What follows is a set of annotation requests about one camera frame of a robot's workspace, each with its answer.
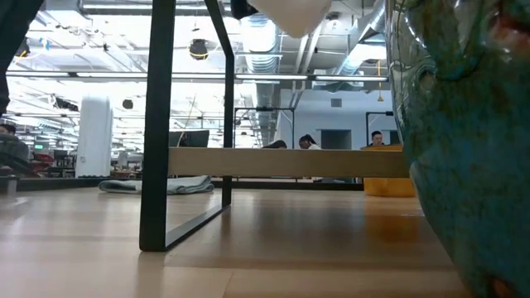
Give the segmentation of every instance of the woman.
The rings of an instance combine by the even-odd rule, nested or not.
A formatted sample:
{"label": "woman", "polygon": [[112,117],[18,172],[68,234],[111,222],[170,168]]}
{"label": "woman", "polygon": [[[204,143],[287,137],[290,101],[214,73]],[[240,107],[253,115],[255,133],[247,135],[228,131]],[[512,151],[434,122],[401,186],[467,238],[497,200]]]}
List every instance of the woman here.
{"label": "woman", "polygon": [[287,149],[287,144],[282,140],[277,140],[272,144],[266,145],[263,149]]}
{"label": "woman", "polygon": [[322,148],[316,145],[316,142],[315,140],[313,140],[313,137],[308,134],[300,138],[300,140],[298,141],[298,145],[300,145],[300,148],[302,149],[322,150]]}

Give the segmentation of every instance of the white pillar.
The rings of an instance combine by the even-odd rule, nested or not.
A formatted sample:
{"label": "white pillar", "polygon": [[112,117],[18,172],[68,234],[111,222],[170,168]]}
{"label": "white pillar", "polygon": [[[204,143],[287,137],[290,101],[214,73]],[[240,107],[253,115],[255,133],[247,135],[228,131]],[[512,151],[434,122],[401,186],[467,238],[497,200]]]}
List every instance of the white pillar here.
{"label": "white pillar", "polygon": [[113,106],[106,94],[86,94],[81,102],[75,176],[110,175]]}

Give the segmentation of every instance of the vent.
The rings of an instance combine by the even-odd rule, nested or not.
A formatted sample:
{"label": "vent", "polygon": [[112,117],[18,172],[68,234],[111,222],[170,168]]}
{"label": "vent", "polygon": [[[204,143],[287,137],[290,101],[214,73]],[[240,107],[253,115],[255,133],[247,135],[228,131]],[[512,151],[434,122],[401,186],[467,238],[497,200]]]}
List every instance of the vent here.
{"label": "vent", "polygon": [[332,108],[342,108],[342,99],[331,99]]}

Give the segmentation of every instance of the teal glazed pottery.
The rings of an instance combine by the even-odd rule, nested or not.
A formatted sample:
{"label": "teal glazed pottery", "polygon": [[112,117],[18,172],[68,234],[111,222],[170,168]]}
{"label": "teal glazed pottery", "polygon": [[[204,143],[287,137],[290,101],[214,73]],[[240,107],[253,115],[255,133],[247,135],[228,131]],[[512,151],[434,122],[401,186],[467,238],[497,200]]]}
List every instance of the teal glazed pottery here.
{"label": "teal glazed pottery", "polygon": [[387,0],[394,114],[475,297],[530,297],[530,0]]}

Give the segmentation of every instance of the wooden floor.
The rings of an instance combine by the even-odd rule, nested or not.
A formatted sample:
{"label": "wooden floor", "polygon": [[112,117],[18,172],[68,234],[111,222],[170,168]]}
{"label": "wooden floor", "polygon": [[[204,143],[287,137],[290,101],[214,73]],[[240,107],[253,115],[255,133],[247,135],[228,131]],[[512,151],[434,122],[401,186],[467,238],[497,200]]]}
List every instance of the wooden floor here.
{"label": "wooden floor", "polygon": [[[169,226],[219,199],[171,197]],[[97,190],[3,199],[1,297],[468,297],[416,199],[235,191],[167,254],[140,253],[139,212],[138,196]]]}

